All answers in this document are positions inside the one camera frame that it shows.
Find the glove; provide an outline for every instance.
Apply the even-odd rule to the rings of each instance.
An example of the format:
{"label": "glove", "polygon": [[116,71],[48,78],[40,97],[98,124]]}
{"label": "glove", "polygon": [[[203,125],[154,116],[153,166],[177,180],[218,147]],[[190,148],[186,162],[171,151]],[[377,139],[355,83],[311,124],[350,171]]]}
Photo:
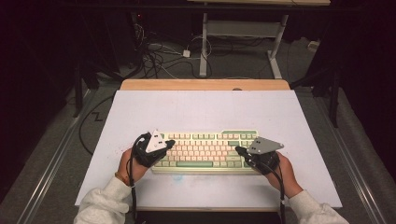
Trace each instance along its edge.
{"label": "glove", "polygon": [[249,154],[245,147],[235,147],[235,150],[239,156],[245,158],[247,165],[262,175],[272,173],[279,165],[279,157],[275,151],[264,154]]}
{"label": "glove", "polygon": [[165,141],[166,147],[161,148],[159,150],[147,153],[146,148],[149,144],[149,140],[151,138],[150,133],[142,134],[140,135],[140,139],[144,138],[144,141],[139,141],[137,142],[133,154],[134,157],[136,158],[137,162],[139,162],[141,165],[146,166],[146,167],[151,167],[154,165],[157,161],[162,159],[164,156],[166,156],[166,151],[171,149],[172,146],[175,144],[174,140],[169,140]]}

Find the desk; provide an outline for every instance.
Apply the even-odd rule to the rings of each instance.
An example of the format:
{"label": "desk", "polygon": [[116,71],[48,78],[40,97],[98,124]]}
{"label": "desk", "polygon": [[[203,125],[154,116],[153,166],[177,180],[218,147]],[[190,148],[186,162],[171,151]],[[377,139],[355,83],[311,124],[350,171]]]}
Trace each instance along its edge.
{"label": "desk", "polygon": [[[213,91],[216,84],[219,88]],[[276,86],[280,91],[268,91]],[[245,90],[225,91],[235,87]],[[341,207],[297,97],[287,87],[283,80],[124,81],[76,205],[88,190],[106,185],[122,151],[141,133],[156,128],[164,132],[254,128],[285,145],[280,151],[293,162],[302,186],[320,203]],[[149,170],[136,191],[140,211],[275,211],[279,205],[279,192],[261,175],[155,175]]]}
{"label": "desk", "polygon": [[[330,0],[191,0],[194,2],[208,3],[239,3],[253,5],[285,5],[285,6],[328,6]],[[207,36],[208,35],[231,35],[231,36],[255,36],[274,37],[275,42],[272,50],[267,51],[269,64],[274,78],[282,78],[276,62],[276,53],[282,40],[283,32],[289,15],[283,15],[281,22],[256,22],[256,21],[210,21],[207,13],[204,13],[202,31],[202,53],[200,62],[200,77],[206,77],[207,65]]]}

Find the white sleeve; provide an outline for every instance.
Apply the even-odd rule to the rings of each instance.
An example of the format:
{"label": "white sleeve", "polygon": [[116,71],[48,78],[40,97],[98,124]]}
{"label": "white sleeve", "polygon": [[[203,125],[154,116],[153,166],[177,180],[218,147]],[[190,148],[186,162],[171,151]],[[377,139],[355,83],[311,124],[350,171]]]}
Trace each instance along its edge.
{"label": "white sleeve", "polygon": [[300,224],[348,223],[328,204],[318,203],[306,190],[290,198],[289,203]]}
{"label": "white sleeve", "polygon": [[92,189],[82,199],[74,223],[124,223],[129,205],[125,202],[131,193],[116,177],[104,189]]}

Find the white paper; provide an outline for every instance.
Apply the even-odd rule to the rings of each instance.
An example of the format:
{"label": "white paper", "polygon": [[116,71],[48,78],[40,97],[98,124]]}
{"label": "white paper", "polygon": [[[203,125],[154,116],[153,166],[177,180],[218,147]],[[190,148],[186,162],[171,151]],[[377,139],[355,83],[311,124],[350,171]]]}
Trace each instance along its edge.
{"label": "white paper", "polygon": [[[136,137],[152,132],[257,130],[284,144],[304,189],[320,203],[341,207],[294,91],[118,91],[76,205],[103,188]],[[252,210],[279,207],[279,192],[261,175],[155,175],[136,184],[140,210]]]}

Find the keyboard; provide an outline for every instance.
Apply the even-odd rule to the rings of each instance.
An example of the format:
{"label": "keyboard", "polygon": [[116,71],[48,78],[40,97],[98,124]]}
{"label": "keyboard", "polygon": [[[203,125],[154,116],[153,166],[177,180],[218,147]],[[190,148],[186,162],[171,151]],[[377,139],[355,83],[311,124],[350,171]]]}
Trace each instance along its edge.
{"label": "keyboard", "polygon": [[166,156],[152,166],[153,173],[198,175],[257,175],[235,151],[249,147],[258,136],[254,130],[219,133],[162,133],[163,140],[175,140]]}

